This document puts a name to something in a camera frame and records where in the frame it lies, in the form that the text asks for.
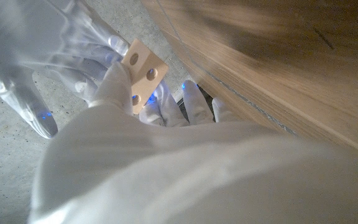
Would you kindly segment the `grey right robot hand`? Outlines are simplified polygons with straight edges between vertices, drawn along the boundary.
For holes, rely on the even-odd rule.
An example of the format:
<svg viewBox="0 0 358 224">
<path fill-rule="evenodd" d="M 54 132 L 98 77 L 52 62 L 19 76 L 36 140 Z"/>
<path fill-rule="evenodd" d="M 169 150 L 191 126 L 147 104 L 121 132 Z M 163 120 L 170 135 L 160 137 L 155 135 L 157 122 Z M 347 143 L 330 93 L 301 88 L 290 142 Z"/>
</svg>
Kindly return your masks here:
<svg viewBox="0 0 358 224">
<path fill-rule="evenodd" d="M 39 72 L 89 101 L 129 43 L 84 1 L 0 1 L 0 98 L 44 138 L 57 124 L 36 88 Z"/>
</svg>

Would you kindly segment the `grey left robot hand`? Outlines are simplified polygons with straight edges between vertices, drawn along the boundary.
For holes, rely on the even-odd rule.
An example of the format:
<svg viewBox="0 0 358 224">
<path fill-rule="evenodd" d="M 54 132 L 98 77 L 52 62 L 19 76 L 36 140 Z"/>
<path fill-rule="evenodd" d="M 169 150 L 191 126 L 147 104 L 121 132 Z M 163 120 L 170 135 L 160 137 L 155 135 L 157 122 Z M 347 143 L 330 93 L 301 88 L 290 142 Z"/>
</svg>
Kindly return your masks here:
<svg viewBox="0 0 358 224">
<path fill-rule="evenodd" d="M 250 121 L 150 125 L 131 108 L 116 62 L 45 150 L 30 223 L 358 223 L 358 151 Z"/>
</svg>

